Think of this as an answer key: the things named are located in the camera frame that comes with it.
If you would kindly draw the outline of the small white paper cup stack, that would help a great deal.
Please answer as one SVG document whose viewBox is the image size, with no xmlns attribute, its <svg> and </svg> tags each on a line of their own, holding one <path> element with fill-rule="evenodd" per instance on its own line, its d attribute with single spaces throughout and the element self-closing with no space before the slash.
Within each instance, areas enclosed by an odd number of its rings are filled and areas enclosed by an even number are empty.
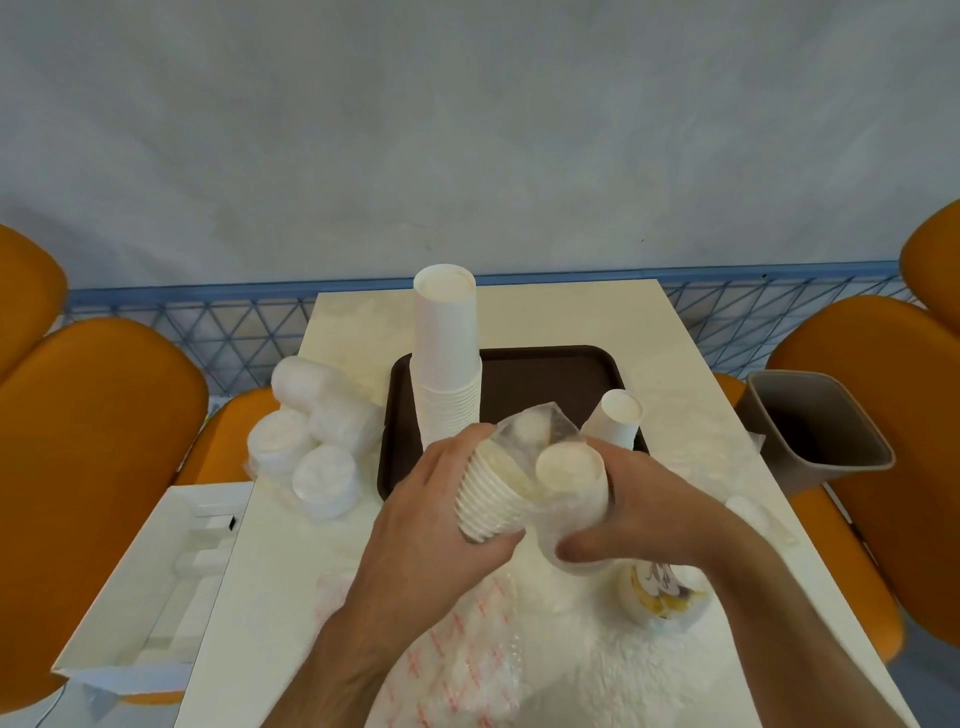
<svg viewBox="0 0 960 728">
<path fill-rule="evenodd" d="M 612 389 L 603 394 L 580 431 L 583 436 L 634 451 L 642 416 L 642 404 L 631 392 Z"/>
</svg>

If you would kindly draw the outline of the bag of white cup lids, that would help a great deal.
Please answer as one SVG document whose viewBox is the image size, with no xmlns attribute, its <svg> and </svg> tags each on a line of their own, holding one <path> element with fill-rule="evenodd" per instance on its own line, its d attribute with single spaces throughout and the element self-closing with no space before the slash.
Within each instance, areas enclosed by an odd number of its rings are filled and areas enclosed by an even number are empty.
<svg viewBox="0 0 960 728">
<path fill-rule="evenodd" d="M 360 500 L 359 458 L 382 435 L 383 407 L 342 370 L 298 355 L 278 362 L 270 392 L 280 407 L 249 431 L 246 472 L 284 485 L 314 521 L 346 515 Z"/>
</svg>

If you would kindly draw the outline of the dark brown plastic tray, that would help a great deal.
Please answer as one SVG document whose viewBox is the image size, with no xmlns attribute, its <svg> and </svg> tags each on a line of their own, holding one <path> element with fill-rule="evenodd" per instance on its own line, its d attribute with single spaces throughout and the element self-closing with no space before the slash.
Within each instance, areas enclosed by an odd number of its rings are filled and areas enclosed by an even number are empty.
<svg viewBox="0 0 960 728">
<path fill-rule="evenodd" d="M 582 427 L 602 397 L 626 385 L 615 359 L 598 346 L 483 348 L 479 418 L 498 424 L 529 407 L 556 403 Z M 411 353 L 390 369 L 376 487 L 385 501 L 423 453 L 411 379 Z"/>
</svg>

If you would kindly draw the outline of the person's left forearm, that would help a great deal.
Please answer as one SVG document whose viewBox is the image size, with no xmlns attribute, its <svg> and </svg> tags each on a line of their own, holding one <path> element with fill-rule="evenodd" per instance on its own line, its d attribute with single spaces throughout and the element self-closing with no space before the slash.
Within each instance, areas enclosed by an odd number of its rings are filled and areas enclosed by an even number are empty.
<svg viewBox="0 0 960 728">
<path fill-rule="evenodd" d="M 387 675 L 417 637 L 397 622 L 338 610 L 260 728 L 364 728 Z"/>
</svg>

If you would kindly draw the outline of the person's right forearm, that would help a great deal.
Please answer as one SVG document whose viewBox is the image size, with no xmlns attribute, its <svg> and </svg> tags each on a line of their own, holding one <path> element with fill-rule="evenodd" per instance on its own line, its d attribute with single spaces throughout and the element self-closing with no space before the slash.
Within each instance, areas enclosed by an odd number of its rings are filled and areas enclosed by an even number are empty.
<svg viewBox="0 0 960 728">
<path fill-rule="evenodd" d="M 707 494 L 683 510 L 683 559 L 724 609 L 762 728 L 908 728 L 759 533 Z"/>
</svg>

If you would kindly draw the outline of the paper cup with yellow print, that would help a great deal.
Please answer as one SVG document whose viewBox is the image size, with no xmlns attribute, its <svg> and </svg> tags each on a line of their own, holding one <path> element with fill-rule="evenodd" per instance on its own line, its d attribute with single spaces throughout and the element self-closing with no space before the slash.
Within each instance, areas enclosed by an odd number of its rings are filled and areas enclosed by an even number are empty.
<svg viewBox="0 0 960 728">
<path fill-rule="evenodd" d="M 668 632 L 689 630 L 714 602 L 714 593 L 704 579 L 691 586 L 672 565 L 647 561 L 619 565 L 615 593 L 631 622 Z"/>
</svg>

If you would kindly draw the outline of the blue metal mesh fence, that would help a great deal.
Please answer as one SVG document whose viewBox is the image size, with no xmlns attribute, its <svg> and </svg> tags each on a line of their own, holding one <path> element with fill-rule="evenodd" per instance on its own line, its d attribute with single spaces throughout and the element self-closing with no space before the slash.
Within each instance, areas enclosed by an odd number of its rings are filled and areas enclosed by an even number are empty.
<svg viewBox="0 0 960 728">
<path fill-rule="evenodd" d="M 481 274 L 479 286 L 654 280 L 706 363 L 742 376 L 815 312 L 847 298 L 878 295 L 912 305 L 894 260 Z M 409 289 L 411 276 L 342 280 L 89 288 L 68 294 L 52 332 L 79 321 L 119 317 L 180 348 L 205 375 L 215 400 L 268 383 L 274 366 L 306 336 L 320 294 Z"/>
</svg>

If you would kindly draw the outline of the grey plastic waste bin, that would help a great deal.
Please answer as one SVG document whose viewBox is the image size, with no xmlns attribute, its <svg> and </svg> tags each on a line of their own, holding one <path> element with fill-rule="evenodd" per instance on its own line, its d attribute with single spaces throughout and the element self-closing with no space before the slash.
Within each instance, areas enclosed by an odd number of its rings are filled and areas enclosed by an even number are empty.
<svg viewBox="0 0 960 728">
<path fill-rule="evenodd" d="M 897 462 L 851 392 L 825 373 L 753 371 L 735 412 L 746 431 L 764 436 L 760 456 L 787 499 Z"/>
</svg>

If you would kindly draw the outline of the clear plastic cup sleeve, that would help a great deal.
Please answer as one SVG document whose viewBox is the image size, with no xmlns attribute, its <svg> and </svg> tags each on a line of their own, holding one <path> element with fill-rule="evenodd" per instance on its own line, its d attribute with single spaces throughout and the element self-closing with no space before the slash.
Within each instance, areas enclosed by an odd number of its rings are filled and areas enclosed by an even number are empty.
<svg viewBox="0 0 960 728">
<path fill-rule="evenodd" d="M 504 456 L 495 469 L 521 500 L 510 529 L 533 528 L 543 557 L 571 576 L 592 576 L 612 561 L 575 564 L 557 554 L 560 542 L 600 525 L 611 505 L 606 467 L 599 452 L 556 402 L 502 419 L 490 438 Z"/>
</svg>

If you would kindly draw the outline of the clear bag with red print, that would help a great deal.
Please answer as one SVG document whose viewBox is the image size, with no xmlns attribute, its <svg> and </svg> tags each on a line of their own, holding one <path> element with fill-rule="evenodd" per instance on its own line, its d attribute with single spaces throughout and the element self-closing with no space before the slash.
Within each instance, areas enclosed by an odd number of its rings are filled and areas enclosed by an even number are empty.
<svg viewBox="0 0 960 728">
<path fill-rule="evenodd" d="M 364 728 L 515 728 L 523 693 L 507 566 L 465 594 L 390 669 Z"/>
</svg>

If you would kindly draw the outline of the person's right hand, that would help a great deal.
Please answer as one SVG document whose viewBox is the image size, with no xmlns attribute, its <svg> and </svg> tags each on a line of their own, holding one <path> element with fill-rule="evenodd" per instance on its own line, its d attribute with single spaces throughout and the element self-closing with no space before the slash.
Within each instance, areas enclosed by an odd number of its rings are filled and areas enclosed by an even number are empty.
<svg viewBox="0 0 960 728">
<path fill-rule="evenodd" d="M 751 536 L 724 504 L 695 488 L 650 455 L 594 438 L 612 495 L 603 523 L 625 523 L 642 542 L 644 559 L 707 573 L 733 560 Z"/>
</svg>

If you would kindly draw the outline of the person's left hand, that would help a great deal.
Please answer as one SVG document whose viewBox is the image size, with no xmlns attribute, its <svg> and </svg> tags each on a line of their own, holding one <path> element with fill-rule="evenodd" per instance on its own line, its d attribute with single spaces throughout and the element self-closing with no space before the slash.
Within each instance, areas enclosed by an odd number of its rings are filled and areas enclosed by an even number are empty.
<svg viewBox="0 0 960 728">
<path fill-rule="evenodd" d="M 428 446 L 376 517 L 340 609 L 398 623 L 417 638 L 450 613 L 467 592 L 443 594 L 443 534 L 461 532 L 455 498 L 463 473 L 494 431 L 492 424 L 474 423 Z"/>
</svg>

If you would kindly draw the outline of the open white cardboard box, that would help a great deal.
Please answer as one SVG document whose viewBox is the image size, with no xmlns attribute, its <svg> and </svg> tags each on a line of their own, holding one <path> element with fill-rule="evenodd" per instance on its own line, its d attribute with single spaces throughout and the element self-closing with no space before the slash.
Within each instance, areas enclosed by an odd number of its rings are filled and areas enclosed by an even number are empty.
<svg viewBox="0 0 960 728">
<path fill-rule="evenodd" d="M 181 698 L 254 483 L 169 488 L 52 665 L 132 701 Z"/>
</svg>

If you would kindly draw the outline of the short stack of white cups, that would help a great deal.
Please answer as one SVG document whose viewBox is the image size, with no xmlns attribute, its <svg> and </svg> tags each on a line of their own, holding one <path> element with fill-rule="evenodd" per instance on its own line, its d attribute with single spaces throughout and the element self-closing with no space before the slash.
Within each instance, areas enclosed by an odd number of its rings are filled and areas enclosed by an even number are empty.
<svg viewBox="0 0 960 728">
<path fill-rule="evenodd" d="M 520 532 L 543 498 L 528 467 L 495 440 L 483 440 L 468 458 L 455 497 L 459 528 L 475 544 Z"/>
</svg>

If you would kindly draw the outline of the tall stack of white cups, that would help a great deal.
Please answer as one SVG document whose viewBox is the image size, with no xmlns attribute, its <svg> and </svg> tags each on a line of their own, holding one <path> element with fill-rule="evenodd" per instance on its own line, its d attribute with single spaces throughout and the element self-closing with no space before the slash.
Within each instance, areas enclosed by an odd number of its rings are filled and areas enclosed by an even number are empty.
<svg viewBox="0 0 960 728">
<path fill-rule="evenodd" d="M 480 420 L 483 365 L 476 281 L 448 263 L 414 277 L 414 408 L 424 448 Z"/>
</svg>

